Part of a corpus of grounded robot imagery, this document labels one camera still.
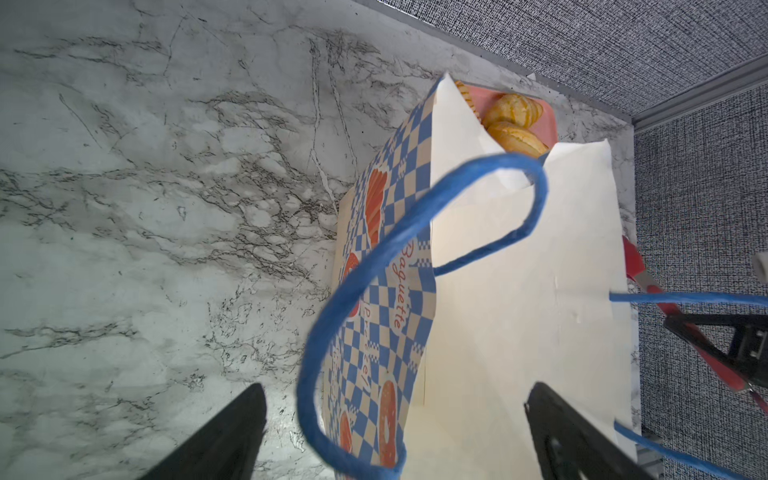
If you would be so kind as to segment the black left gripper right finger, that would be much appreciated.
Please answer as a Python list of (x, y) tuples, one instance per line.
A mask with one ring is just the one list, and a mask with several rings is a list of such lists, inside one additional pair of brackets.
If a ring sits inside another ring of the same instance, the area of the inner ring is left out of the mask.
[(547, 384), (534, 384), (525, 411), (544, 479), (650, 477)]

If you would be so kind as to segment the checkered paper bread bag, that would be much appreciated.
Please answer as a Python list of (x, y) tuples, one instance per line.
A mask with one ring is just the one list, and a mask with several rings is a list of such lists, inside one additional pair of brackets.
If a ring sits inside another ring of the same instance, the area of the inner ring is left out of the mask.
[(444, 76), (343, 198), (334, 291), (297, 383), (340, 479), (542, 479), (525, 403), (543, 382), (634, 463), (635, 304), (762, 296), (644, 285), (607, 141), (506, 152)]

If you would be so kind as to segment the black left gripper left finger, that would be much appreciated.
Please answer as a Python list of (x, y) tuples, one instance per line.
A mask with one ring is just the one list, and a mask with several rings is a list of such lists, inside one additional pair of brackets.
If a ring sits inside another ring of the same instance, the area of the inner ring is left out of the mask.
[(145, 479), (249, 479), (265, 434), (267, 402), (254, 383), (165, 459)]

